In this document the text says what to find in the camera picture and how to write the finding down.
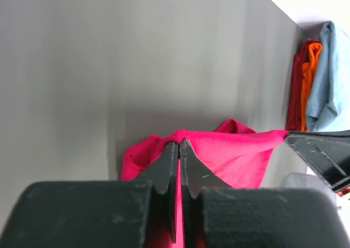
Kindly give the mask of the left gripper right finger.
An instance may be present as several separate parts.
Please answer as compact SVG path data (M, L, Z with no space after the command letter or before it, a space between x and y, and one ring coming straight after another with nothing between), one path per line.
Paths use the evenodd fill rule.
M330 199L313 188L237 189L180 148L185 247L349 247Z

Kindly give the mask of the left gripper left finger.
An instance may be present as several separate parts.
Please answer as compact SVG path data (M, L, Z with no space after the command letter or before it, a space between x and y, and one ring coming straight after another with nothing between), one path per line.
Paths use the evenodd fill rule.
M1 247L171 247L177 143L131 181L45 181L20 195Z

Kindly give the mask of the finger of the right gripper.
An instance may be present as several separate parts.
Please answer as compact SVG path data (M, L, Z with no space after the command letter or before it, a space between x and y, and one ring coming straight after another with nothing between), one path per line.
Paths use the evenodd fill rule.
M333 191L349 187L349 131L290 131L284 142Z

